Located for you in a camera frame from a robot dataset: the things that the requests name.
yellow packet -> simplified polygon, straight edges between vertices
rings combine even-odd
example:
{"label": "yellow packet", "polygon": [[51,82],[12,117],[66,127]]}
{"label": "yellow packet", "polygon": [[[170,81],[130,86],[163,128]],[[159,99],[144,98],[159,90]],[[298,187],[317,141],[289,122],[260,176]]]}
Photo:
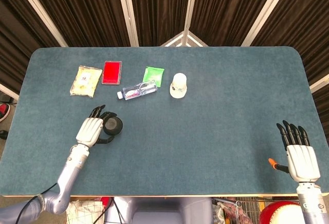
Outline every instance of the yellow packet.
{"label": "yellow packet", "polygon": [[100,76],[102,75],[102,69],[79,66],[79,70],[76,79],[70,89],[71,96],[89,96],[94,97],[94,92]]}

metal arm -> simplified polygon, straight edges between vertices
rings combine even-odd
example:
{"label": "metal arm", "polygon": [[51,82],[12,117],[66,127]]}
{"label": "metal arm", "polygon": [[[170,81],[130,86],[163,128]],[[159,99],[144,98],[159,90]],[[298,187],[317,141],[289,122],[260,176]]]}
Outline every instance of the metal arm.
{"label": "metal arm", "polygon": [[[38,195],[38,198],[26,206],[19,223],[31,223],[37,220],[42,211],[61,214],[66,210],[72,186],[89,156],[89,148],[97,142],[102,130],[103,120],[96,117],[99,117],[103,107],[104,105],[95,108],[90,115],[92,118],[87,118],[83,122],[76,137],[78,144],[71,148],[65,166],[57,180],[60,189],[59,193],[49,191],[43,195]],[[0,209],[0,224],[15,224],[19,213],[26,203],[27,201]]]}
{"label": "metal arm", "polygon": [[277,124],[277,127],[286,150],[288,167],[277,164],[271,158],[269,162],[274,169],[289,173],[294,181],[299,183],[297,193],[305,223],[329,224],[320,187],[314,184],[320,178],[320,171],[307,133],[301,126],[297,128],[285,120],[283,124],[285,128],[280,124]]}

clear water bottle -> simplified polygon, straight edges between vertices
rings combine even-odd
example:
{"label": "clear water bottle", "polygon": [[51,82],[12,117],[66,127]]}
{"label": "clear water bottle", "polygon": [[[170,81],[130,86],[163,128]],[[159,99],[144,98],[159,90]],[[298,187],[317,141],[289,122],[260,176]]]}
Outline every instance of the clear water bottle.
{"label": "clear water bottle", "polygon": [[119,91],[117,95],[119,99],[125,98],[126,100],[129,100],[135,97],[144,96],[146,94],[156,92],[157,90],[158,87],[156,86],[155,81],[151,80],[136,84],[134,86],[125,87],[122,89],[122,91]]}

brown curtain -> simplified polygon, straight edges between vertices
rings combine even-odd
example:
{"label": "brown curtain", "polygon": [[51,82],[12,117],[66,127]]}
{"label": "brown curtain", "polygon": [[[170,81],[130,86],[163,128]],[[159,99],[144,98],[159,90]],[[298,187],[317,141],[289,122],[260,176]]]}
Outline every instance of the brown curtain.
{"label": "brown curtain", "polygon": [[279,0],[252,45],[294,47],[315,83],[329,74],[329,0]]}
{"label": "brown curtain", "polygon": [[27,0],[0,0],[0,83],[17,94],[32,53],[59,44]]}
{"label": "brown curtain", "polygon": [[40,0],[71,47],[129,46],[120,0]]}
{"label": "brown curtain", "polygon": [[133,0],[140,46],[160,46],[184,30],[188,0]]}
{"label": "brown curtain", "polygon": [[266,0],[195,0],[190,31],[209,46],[240,46]]}
{"label": "brown curtain", "polygon": [[329,145],[329,84],[314,92],[313,99]]}

wire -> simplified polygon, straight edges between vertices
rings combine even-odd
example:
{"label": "wire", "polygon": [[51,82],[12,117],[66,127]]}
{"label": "wire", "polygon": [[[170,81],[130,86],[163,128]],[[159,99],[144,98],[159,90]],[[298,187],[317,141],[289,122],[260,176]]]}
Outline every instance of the wire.
{"label": "wire", "polygon": [[8,105],[16,105],[17,102],[1,102],[2,104],[8,104]]}
{"label": "wire", "polygon": [[119,208],[118,208],[118,206],[117,206],[117,203],[115,202],[115,200],[114,200],[114,198],[113,198],[113,203],[114,203],[114,205],[115,205],[115,208],[117,209],[117,212],[118,212],[118,215],[119,215],[119,219],[120,219],[120,224],[122,224],[122,220],[121,220],[121,213],[120,213],[120,210],[119,210]]}
{"label": "wire", "polygon": [[104,211],[102,212],[102,214],[100,214],[97,219],[93,222],[93,224],[96,224],[96,222],[103,216],[103,214],[105,214],[105,212],[109,209],[109,207],[111,206],[112,202],[114,201],[114,198],[111,199],[111,202],[109,202],[108,206],[104,209]]}
{"label": "wire", "polygon": [[[46,192],[48,192],[50,189],[52,189],[55,185],[57,185],[57,183],[55,183],[55,184],[53,184],[51,187],[49,187],[47,190],[45,190],[44,192],[42,192],[41,193],[41,195],[42,194],[45,194]],[[16,223],[15,224],[18,224],[18,222],[19,222],[19,220],[20,220],[20,217],[21,217],[21,215],[22,215],[22,213],[23,213],[23,211],[27,208],[27,206],[33,201],[33,200],[35,200],[36,198],[37,198],[38,196],[34,196],[34,197],[32,197],[25,205],[24,205],[24,207],[21,209],[21,211],[20,211],[20,214],[18,215],[18,217],[17,217],[17,220],[16,220]]]}

